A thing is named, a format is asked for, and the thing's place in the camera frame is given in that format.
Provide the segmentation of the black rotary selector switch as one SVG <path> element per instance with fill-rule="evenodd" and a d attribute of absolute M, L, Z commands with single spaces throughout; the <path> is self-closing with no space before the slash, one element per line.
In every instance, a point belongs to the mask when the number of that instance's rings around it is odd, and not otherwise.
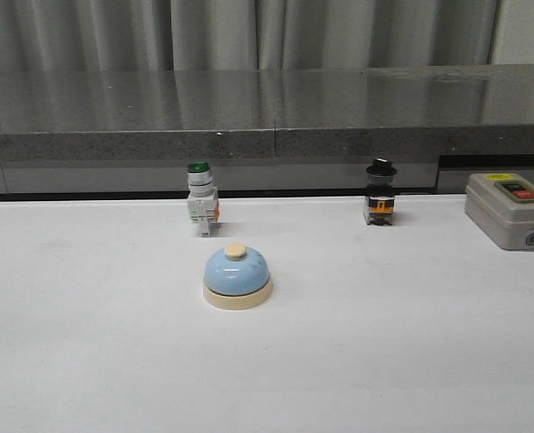
<path fill-rule="evenodd" d="M 395 202 L 392 184 L 397 170 L 391 161 L 374 158 L 372 164 L 366 168 L 366 173 L 365 222 L 367 225 L 390 225 Z"/>

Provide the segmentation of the grey power switch box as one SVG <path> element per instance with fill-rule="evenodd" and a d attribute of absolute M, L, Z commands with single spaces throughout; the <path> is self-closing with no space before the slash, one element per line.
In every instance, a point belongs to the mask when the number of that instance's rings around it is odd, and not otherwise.
<path fill-rule="evenodd" d="M 474 173 L 465 213 L 502 249 L 534 251 L 534 184 L 516 173 Z"/>

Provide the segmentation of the grey pleated curtain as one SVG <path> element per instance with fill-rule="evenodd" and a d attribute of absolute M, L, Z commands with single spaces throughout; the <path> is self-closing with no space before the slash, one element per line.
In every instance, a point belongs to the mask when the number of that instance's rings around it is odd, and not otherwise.
<path fill-rule="evenodd" d="M 534 1 L 0 1 L 0 72 L 534 64 Z"/>

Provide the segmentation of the blue and cream desk bell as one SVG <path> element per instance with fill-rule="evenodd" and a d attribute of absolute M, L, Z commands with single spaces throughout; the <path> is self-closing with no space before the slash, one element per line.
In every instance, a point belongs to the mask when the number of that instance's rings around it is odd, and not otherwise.
<path fill-rule="evenodd" d="M 241 243 L 229 244 L 208 259 L 203 278 L 203 297 L 225 310 L 251 309 L 272 294 L 272 277 L 261 253 Z"/>

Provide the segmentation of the grey stone counter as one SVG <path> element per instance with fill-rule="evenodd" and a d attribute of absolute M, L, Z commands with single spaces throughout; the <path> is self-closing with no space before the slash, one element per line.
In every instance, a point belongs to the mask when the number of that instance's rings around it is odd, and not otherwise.
<path fill-rule="evenodd" d="M 224 197 L 404 194 L 477 171 L 534 182 L 534 65 L 0 73 L 0 197 L 171 198 L 207 161 Z"/>

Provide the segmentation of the green pushbutton switch white body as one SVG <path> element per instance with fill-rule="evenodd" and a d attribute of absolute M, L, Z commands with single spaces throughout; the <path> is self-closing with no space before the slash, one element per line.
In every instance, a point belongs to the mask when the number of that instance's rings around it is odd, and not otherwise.
<path fill-rule="evenodd" d="M 207 161 L 188 165 L 189 195 L 187 205 L 190 221 L 201 236 L 211 236 L 220 216 L 218 189 Z"/>

